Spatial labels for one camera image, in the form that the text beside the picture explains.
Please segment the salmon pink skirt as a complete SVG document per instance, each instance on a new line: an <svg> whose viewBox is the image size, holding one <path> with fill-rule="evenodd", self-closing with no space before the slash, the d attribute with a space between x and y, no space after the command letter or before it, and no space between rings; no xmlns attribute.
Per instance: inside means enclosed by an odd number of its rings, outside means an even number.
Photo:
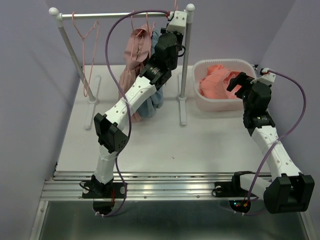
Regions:
<svg viewBox="0 0 320 240"><path fill-rule="evenodd" d="M227 87L230 80L239 74L239 71L231 71L221 64L211 65L207 68L206 77L199 82L199 93L207 99L236 99L235 93L240 86L232 91L227 91Z"/></svg>

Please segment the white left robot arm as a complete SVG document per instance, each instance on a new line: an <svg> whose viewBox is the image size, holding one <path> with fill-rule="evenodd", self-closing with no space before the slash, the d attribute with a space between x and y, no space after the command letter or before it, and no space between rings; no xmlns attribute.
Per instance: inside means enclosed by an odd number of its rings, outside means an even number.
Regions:
<svg viewBox="0 0 320 240"><path fill-rule="evenodd" d="M130 117L170 79L172 71L177 68L179 51L184 49L182 41L185 30L184 26L172 23L162 29L154 54L129 90L104 114L95 115L94 126L100 148L97 168L89 188L100 197L111 193L116 157L129 142L129 136L123 130L132 124Z"/></svg>

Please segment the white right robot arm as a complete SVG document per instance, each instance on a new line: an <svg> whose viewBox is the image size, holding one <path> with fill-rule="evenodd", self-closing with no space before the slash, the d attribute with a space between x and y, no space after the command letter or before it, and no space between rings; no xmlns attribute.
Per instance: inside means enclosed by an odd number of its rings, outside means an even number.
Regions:
<svg viewBox="0 0 320 240"><path fill-rule="evenodd" d="M238 212L245 212L254 197L261 199L271 214L305 212L315 187L313 177L302 173L282 144L304 114L300 114L290 130L279 136L268 112L271 87L277 75L278 72L269 68L264 68L258 78L240 72L227 87L229 92L240 87L235 96L243 102L244 127L264 155L256 172L236 172L230 182L233 194L242 195L247 191L243 203L232 204Z"/></svg>

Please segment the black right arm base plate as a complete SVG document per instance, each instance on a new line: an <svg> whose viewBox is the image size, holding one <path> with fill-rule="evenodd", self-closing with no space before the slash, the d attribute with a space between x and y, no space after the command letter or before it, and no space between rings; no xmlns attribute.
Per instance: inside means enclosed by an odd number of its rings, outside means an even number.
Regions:
<svg viewBox="0 0 320 240"><path fill-rule="evenodd" d="M214 183L212 195L217 198L244 198L248 191L240 188L239 185L231 181L217 181Z"/></svg>

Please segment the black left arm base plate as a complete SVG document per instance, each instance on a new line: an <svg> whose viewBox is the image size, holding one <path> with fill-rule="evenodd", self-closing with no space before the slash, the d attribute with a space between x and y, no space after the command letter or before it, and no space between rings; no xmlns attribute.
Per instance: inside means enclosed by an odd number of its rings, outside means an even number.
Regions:
<svg viewBox="0 0 320 240"><path fill-rule="evenodd" d="M125 186L122 182L107 184L102 190L95 189L93 183L86 180L79 183L83 199L124 199Z"/></svg>

